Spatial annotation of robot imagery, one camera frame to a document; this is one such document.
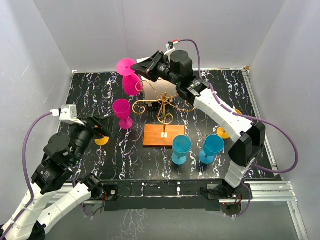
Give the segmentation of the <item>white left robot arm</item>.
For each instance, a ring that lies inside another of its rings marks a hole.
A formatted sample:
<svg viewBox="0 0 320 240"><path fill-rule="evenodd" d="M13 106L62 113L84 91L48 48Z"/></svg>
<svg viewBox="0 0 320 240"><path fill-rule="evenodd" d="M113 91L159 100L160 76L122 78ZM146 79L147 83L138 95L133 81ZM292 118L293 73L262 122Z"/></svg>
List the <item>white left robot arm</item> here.
<svg viewBox="0 0 320 240"><path fill-rule="evenodd" d="M102 181L90 173L51 206L50 200L70 179L71 167L82 159L92 140L110 137L115 117L89 115L71 123L70 133L54 134L44 147L43 159L32 177L27 177L28 191L10 220L0 227L2 240L43 240L52 227L84 201L99 199Z"/></svg>

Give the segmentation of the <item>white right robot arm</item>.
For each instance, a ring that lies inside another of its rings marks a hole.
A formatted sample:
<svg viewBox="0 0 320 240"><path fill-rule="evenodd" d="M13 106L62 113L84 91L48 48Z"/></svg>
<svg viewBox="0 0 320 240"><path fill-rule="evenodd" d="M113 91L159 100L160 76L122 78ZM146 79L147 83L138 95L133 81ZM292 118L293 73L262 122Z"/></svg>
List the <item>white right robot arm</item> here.
<svg viewBox="0 0 320 240"><path fill-rule="evenodd" d="M193 61L184 50L157 51L129 69L152 82L163 79L175 85L183 100L226 130L234 144L228 152L230 165L219 190L222 196L230 199L239 195L249 168L264 147L265 125L259 121L253 123L227 106L209 82L194 75Z"/></svg>

